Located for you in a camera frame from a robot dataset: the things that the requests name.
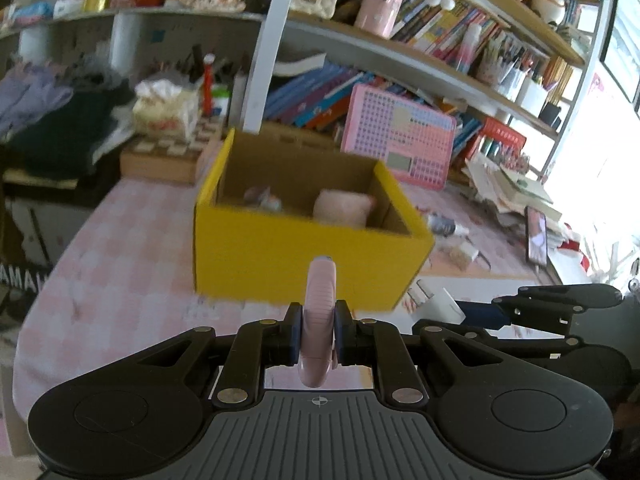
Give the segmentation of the white eraser block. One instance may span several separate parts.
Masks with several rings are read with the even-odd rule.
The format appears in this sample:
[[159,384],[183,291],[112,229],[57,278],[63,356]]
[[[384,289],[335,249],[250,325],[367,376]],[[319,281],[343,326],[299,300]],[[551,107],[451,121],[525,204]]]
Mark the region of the white eraser block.
[[451,262],[461,271],[469,269],[479,255],[480,251],[468,240],[451,246],[448,252]]

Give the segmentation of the white charger plug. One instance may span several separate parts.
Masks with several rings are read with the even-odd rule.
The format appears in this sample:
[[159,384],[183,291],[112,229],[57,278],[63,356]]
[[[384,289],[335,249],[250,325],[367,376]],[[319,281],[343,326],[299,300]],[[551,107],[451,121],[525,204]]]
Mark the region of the white charger plug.
[[431,288],[424,280],[417,280],[408,289],[413,321],[430,320],[460,325],[466,318],[457,301],[444,288]]

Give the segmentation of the pink fluffy pompom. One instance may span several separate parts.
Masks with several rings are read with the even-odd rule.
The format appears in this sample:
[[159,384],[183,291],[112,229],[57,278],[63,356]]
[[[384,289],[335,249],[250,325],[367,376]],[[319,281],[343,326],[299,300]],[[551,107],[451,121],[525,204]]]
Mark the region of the pink fluffy pompom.
[[322,190],[314,202],[312,218],[319,222],[361,229],[367,225],[376,199],[368,194]]

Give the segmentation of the row of blue books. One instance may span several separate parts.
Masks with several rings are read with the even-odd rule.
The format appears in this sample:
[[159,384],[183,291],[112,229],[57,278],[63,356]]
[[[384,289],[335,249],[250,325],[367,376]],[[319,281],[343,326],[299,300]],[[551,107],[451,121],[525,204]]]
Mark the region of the row of blue books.
[[341,99],[349,98],[355,84],[368,84],[374,78],[374,73],[326,62],[270,91],[264,119],[302,128]]

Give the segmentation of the white tissue pack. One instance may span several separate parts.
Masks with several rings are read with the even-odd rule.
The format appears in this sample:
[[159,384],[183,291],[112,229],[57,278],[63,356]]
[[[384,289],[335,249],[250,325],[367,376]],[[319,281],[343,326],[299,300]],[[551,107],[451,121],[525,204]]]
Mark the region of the white tissue pack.
[[196,90],[168,79],[144,80],[134,87],[132,124],[136,133],[187,141],[193,138],[200,104]]

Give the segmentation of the pink cylinder container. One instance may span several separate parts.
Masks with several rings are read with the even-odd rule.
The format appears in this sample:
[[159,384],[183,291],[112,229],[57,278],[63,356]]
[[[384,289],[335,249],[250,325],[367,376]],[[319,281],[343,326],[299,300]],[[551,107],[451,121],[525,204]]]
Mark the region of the pink cylinder container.
[[402,0],[362,0],[355,26],[388,39],[392,36]]

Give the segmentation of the pink handle tool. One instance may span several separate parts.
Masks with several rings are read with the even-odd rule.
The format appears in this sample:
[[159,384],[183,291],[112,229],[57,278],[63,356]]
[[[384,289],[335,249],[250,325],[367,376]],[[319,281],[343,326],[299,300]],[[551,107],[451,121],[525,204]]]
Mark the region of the pink handle tool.
[[303,303],[299,377],[309,388],[319,388],[332,367],[333,323],[336,301],[336,265],[329,257],[311,261]]

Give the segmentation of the pile of clothes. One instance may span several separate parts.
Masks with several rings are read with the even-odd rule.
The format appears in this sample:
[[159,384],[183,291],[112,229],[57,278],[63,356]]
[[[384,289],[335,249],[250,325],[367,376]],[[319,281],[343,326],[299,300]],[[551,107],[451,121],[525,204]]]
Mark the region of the pile of clothes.
[[67,67],[20,63],[1,79],[1,154],[35,177],[93,174],[134,100],[127,78],[94,56]]

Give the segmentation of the pink learning tablet board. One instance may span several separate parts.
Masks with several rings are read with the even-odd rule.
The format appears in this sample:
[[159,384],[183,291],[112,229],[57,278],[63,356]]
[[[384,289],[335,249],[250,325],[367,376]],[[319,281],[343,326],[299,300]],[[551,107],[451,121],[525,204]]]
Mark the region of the pink learning tablet board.
[[457,122],[438,110],[356,84],[341,150],[384,162],[397,180],[441,190],[447,181]]

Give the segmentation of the black smartphone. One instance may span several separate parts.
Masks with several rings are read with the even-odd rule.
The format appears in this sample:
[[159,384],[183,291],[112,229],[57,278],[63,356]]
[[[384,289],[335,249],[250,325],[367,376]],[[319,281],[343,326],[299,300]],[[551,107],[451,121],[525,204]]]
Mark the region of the black smartphone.
[[547,218],[539,210],[527,206],[526,220],[526,258],[535,266],[548,264]]

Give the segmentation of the yellow cardboard box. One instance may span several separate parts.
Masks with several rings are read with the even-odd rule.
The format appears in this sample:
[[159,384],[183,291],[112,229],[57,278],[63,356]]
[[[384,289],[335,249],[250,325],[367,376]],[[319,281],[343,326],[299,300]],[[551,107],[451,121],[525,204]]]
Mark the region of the yellow cardboard box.
[[[244,205],[244,193],[263,185],[280,198],[280,212]],[[314,220],[322,190],[373,196],[367,225]],[[194,206],[194,289],[228,300],[303,301],[311,261],[329,257],[338,298],[355,310],[388,311],[434,246],[434,235],[379,160],[230,131]]]

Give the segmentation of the stack of papers and books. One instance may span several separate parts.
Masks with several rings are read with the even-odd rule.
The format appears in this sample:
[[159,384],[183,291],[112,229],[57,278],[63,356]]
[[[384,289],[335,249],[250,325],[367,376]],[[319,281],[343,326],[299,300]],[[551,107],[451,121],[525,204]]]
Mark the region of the stack of papers and books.
[[498,214],[525,214],[526,207],[542,212],[548,229],[565,238],[567,227],[562,223],[562,212],[538,181],[524,174],[497,166],[482,154],[465,162],[463,172],[470,178],[475,196],[481,203],[491,203]]

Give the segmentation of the white shelf frame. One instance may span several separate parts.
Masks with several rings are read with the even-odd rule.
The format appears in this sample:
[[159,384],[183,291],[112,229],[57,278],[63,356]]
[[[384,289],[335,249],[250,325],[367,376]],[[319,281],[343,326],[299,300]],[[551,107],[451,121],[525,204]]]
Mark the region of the white shelf frame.
[[579,113],[585,109],[598,52],[592,50],[588,58],[580,58],[521,4],[511,0],[475,2],[506,14],[515,25],[532,25],[528,33],[531,40],[549,39],[553,51],[566,54],[570,66],[582,70],[559,129],[546,125],[537,114],[492,90],[488,84],[457,72],[428,53],[350,25],[291,12],[283,0],[276,0],[265,14],[130,8],[79,13],[24,27],[9,27],[1,33],[1,57],[8,60],[19,55],[35,63],[49,58],[77,58],[83,44],[94,47],[105,41],[108,60],[115,70],[126,76],[131,76],[145,62],[171,58],[194,44],[229,61],[241,62],[247,58],[250,62],[241,118],[243,126],[254,131],[265,116],[267,90],[279,50],[323,52],[332,62],[368,70],[415,92],[469,105],[485,116],[511,117],[522,122],[553,142],[544,164],[533,169],[538,177],[548,176]]

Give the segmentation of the checkered wooden box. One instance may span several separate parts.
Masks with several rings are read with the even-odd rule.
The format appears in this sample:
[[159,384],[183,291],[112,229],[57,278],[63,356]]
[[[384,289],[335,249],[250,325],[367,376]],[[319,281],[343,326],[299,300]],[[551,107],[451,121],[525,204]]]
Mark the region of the checkered wooden box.
[[201,119],[194,136],[186,141],[137,134],[120,152],[120,174],[124,178],[194,185],[214,157],[223,132],[220,122]]

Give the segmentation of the red books row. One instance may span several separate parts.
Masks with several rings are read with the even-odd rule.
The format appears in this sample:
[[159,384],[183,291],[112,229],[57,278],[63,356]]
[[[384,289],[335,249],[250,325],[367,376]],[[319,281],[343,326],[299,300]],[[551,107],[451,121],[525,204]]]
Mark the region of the red books row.
[[462,152],[466,162],[477,153],[497,165],[514,168],[523,155],[526,137],[495,118],[487,117]]

